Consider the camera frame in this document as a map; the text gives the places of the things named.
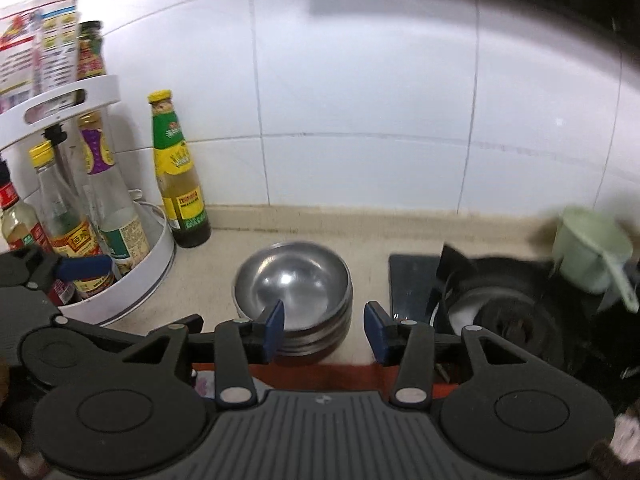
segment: beige countertop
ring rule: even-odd
[[[309,240],[325,245],[347,263],[353,280],[351,329],[325,363],[369,364],[373,356],[362,324],[362,309],[370,300],[389,306],[388,257],[392,253],[440,253],[443,240],[425,238],[354,237],[353,235],[215,230],[204,245],[178,248],[174,266],[158,290],[139,308],[110,328],[146,334],[189,314],[200,314],[204,331],[237,317],[232,281],[252,253],[276,242]],[[469,255],[509,254],[520,258],[548,255],[548,249],[526,242],[460,240],[452,245]]]

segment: gas stove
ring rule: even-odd
[[[399,367],[389,399],[258,398],[248,364],[275,354],[282,302],[212,333],[194,315],[138,336],[62,316],[34,283],[19,272],[0,296],[0,354],[12,375],[0,416],[10,423],[32,406],[49,479],[595,480],[588,452],[614,431],[596,391],[481,326],[439,334],[370,301],[362,315],[374,357]],[[215,363],[213,399],[193,388],[199,362]],[[432,400],[439,362],[464,380]]]
[[[636,266],[626,272],[640,283]],[[389,257],[391,312],[437,333],[477,324],[598,389],[616,412],[640,391],[640,317],[610,292],[588,294],[554,272],[551,260],[501,255]]]

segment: bottle label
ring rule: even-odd
[[[149,243],[137,216],[120,229],[102,231],[102,236],[123,276],[149,254]]]
[[[193,168],[191,153],[184,140],[162,150],[154,148],[154,164],[156,176],[162,176],[165,173],[180,175]]]
[[[196,189],[185,193],[184,195],[178,195],[175,198],[175,202],[178,205],[178,211],[176,212],[174,203],[170,198],[162,197],[164,203],[164,209],[166,217],[169,221],[169,225],[174,230],[180,230],[180,223],[178,222],[178,213],[182,219],[183,229],[193,229],[202,224],[207,219],[207,212],[204,209],[204,201],[202,200],[202,191],[200,186]]]
[[[97,75],[105,75],[102,56],[100,55],[100,41],[89,39],[79,41],[78,52],[78,80],[87,79]]]
[[[13,251],[14,249],[20,249],[26,245],[38,244],[48,253],[52,252],[51,244],[47,239],[47,235],[44,234],[44,229],[40,222],[37,222],[36,225],[31,228],[29,234],[25,237],[20,238],[19,240],[14,240],[13,242],[9,242],[9,248]]]
[[[104,139],[102,130],[82,130],[84,139],[84,167],[87,174],[95,175],[114,165],[113,154]]]
[[[171,229],[180,229],[180,222],[178,222],[178,215],[175,213],[174,203],[170,198],[162,197],[162,203],[164,204],[164,214],[169,222]]]
[[[63,256],[71,258],[75,256],[95,256],[102,254],[98,239],[94,229],[89,225],[88,220],[84,220],[79,226],[69,231],[67,234],[51,239],[53,249]],[[112,272],[106,276],[91,280],[76,280],[76,288],[80,296],[88,298],[102,292],[114,281]]]
[[[8,184],[0,187],[0,207],[2,209],[11,207],[18,202],[18,200],[20,200],[20,197],[15,192],[14,184],[9,182]]]
[[[27,234],[25,237],[10,242],[9,248],[13,251],[15,249],[20,249],[24,246],[34,243],[42,247],[45,251],[47,251],[47,253],[53,252],[53,248],[49,243],[47,235],[44,234],[44,229],[42,228],[40,222],[37,222],[36,225],[31,228],[29,234]],[[53,282],[53,285],[51,285],[51,289],[47,296],[55,306],[62,306],[66,305],[69,300],[71,300],[71,297],[73,296],[75,291],[76,289],[73,286],[73,283],[65,283],[61,280],[55,280]]]
[[[184,142],[182,128],[178,116],[174,112],[174,105],[169,100],[163,100],[152,105],[154,148],[164,150],[168,147]]]

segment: purple label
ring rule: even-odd
[[[84,165],[90,175],[101,173],[113,166],[113,155],[104,140],[102,130],[82,130],[84,139]]]

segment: stacked bowls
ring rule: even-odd
[[[249,319],[282,300],[283,356],[336,348],[351,324],[349,269],[333,251],[310,242],[275,244],[253,254],[236,274],[233,295],[238,314]]]

